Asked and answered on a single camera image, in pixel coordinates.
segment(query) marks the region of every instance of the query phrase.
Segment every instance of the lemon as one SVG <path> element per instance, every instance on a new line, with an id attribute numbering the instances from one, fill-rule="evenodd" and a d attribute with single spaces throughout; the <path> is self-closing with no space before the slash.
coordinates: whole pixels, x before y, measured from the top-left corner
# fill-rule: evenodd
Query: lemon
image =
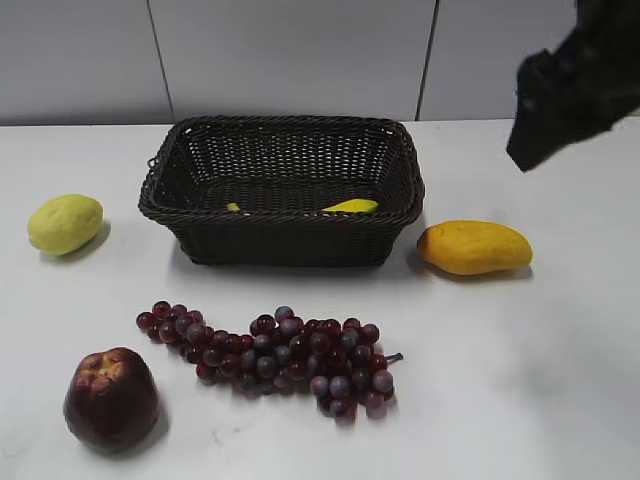
<path id="1" fill-rule="evenodd" d="M 527 239 L 505 225 L 453 220 L 427 228 L 418 240 L 423 258 L 456 275 L 526 267 L 533 251 Z"/>
<path id="2" fill-rule="evenodd" d="M 84 195 L 49 200 L 29 219 L 31 245 L 49 255 L 65 255 L 96 236 L 102 226 L 102 205 Z"/>
<path id="3" fill-rule="evenodd" d="M 373 213 L 378 209 L 378 202 L 365 198 L 352 198 L 332 207 L 323 208 L 324 212 Z"/>

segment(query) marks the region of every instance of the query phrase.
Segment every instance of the yellow mango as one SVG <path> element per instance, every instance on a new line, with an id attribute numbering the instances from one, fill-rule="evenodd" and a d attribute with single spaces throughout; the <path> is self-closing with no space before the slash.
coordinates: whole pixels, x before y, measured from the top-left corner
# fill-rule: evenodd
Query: yellow mango
<path id="1" fill-rule="evenodd" d="M 418 240 L 429 263 L 456 275 L 477 275 L 526 267 L 533 251 L 512 228 L 478 220 L 452 220 L 429 227 Z"/>

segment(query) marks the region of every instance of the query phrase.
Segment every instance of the dark brown wicker basket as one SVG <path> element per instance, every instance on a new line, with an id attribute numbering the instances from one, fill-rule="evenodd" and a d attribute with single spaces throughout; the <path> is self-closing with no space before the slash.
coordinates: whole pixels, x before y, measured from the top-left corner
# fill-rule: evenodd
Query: dark brown wicker basket
<path id="1" fill-rule="evenodd" d="M 326 213 L 351 198 L 375 213 Z M 422 212 L 424 185 L 405 128 L 351 117 L 203 117 L 176 124 L 140 211 L 194 263 L 378 265 Z M 230 212 L 227 204 L 242 209 Z"/>

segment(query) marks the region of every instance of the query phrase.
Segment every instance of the white wall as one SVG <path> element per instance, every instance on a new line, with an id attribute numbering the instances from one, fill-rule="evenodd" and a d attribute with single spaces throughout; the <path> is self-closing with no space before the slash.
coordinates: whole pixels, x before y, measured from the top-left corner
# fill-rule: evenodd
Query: white wall
<path id="1" fill-rule="evenodd" d="M 1 3 L 7 125 L 218 113 L 413 120 L 436 0 Z M 574 19 L 574 0 L 440 0 L 420 119 L 513 116 L 518 65 L 555 47 Z"/>

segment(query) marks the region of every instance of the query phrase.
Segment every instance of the apple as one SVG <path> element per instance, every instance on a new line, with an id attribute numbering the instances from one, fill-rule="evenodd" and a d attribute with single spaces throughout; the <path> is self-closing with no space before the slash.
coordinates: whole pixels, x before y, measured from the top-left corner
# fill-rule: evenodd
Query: apple
<path id="1" fill-rule="evenodd" d="M 71 433 L 104 453 L 142 440 L 156 423 L 159 410 L 149 367 L 140 355 L 124 347 L 86 356 L 64 401 Z"/>

